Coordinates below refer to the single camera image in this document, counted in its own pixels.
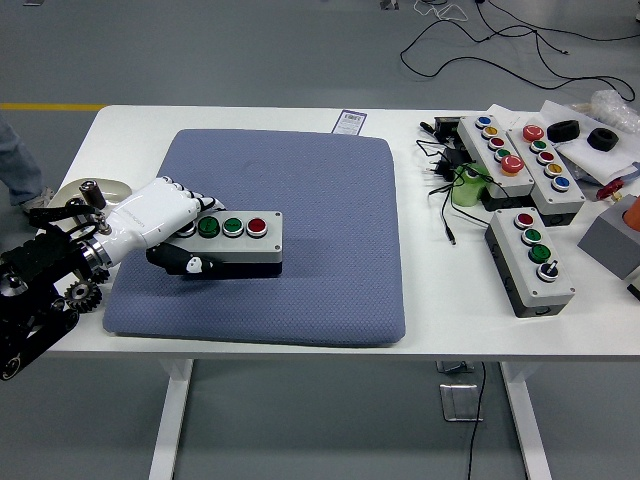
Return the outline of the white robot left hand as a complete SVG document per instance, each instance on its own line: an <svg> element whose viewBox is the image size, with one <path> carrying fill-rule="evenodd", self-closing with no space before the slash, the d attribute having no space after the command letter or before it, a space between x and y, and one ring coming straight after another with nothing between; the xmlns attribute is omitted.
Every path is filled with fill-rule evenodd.
<svg viewBox="0 0 640 480"><path fill-rule="evenodd" d="M130 252L162 243L210 209L226 207L215 197L188 190L168 177L156 178L111 210L106 218L109 233L94 235L101 261L107 268L114 267Z"/></svg>

